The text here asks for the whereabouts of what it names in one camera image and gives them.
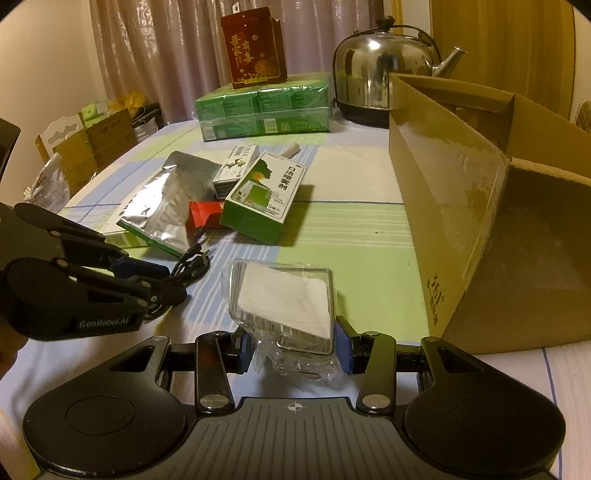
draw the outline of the kettle lid knob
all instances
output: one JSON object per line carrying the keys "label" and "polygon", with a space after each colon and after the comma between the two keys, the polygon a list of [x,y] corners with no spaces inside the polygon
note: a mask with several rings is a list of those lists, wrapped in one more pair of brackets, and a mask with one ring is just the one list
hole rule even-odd
{"label": "kettle lid knob", "polygon": [[380,18],[378,20],[378,27],[383,33],[387,33],[390,28],[394,26],[396,23],[394,17],[392,15],[388,15],[387,17]]}

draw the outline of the tablecloth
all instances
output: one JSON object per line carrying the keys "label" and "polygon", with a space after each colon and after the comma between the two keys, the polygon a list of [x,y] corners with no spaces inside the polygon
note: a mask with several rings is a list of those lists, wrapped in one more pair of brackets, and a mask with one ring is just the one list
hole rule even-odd
{"label": "tablecloth", "polygon": [[[222,299],[220,272],[233,258],[303,263],[331,268],[335,274],[337,313],[358,331],[378,330],[398,342],[417,342],[428,334],[413,243],[402,198],[388,154],[388,132],[361,127],[336,117],[329,134],[258,137],[261,150],[280,152],[299,143],[294,159],[308,167],[276,246],[257,243],[236,232],[212,232],[212,267],[189,288],[189,299],[138,332],[92,339],[42,343],[29,341],[16,365],[0,382],[0,461],[14,480],[38,472],[21,433],[28,406],[46,391],[139,343],[168,335],[192,342],[211,330],[233,330]],[[63,215],[100,228],[121,201],[157,171],[168,155],[183,151],[223,163],[245,140],[203,143],[197,122],[169,125],[133,148],[82,189]],[[154,248],[138,249],[144,258],[172,266],[174,259]],[[591,478],[591,342],[527,352],[484,355],[486,362],[552,399],[567,422],[567,437],[552,468],[559,479]],[[343,376],[328,383],[281,377],[265,366],[231,375],[241,397],[356,398],[360,378]],[[173,393],[193,402],[193,377],[176,375]],[[398,374],[397,402],[416,395],[414,376]]]}

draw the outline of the stainless steel kettle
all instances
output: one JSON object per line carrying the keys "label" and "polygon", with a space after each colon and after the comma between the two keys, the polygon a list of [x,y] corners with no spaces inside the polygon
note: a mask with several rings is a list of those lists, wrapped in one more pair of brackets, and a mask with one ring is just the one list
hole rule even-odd
{"label": "stainless steel kettle", "polygon": [[[393,27],[412,28],[418,36],[390,33]],[[391,72],[447,77],[464,53],[453,47],[442,60],[425,31],[395,25],[393,17],[383,18],[376,28],[353,33],[337,46],[333,57],[336,103],[349,120],[387,128]]]}

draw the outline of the yellow plastic bag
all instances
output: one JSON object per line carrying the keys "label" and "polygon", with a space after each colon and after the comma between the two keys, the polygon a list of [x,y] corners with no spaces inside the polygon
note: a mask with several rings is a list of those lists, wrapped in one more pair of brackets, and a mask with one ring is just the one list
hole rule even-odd
{"label": "yellow plastic bag", "polygon": [[117,98],[108,103],[109,110],[119,112],[124,108],[129,110],[129,116],[133,119],[138,111],[138,108],[144,106],[146,98],[142,92],[133,92],[129,95]]}

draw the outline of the silver screw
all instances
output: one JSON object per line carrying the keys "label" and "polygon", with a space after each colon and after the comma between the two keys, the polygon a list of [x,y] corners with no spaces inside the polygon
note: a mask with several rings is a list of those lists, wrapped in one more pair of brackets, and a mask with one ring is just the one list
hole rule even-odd
{"label": "silver screw", "polygon": [[361,399],[361,403],[365,405],[367,408],[371,408],[372,410],[378,410],[380,408],[386,408],[388,405],[390,405],[390,399],[386,395],[382,395],[380,393],[372,393],[364,396]]}
{"label": "silver screw", "polygon": [[227,396],[218,393],[205,395],[199,399],[199,403],[209,410],[223,408],[230,403]]}

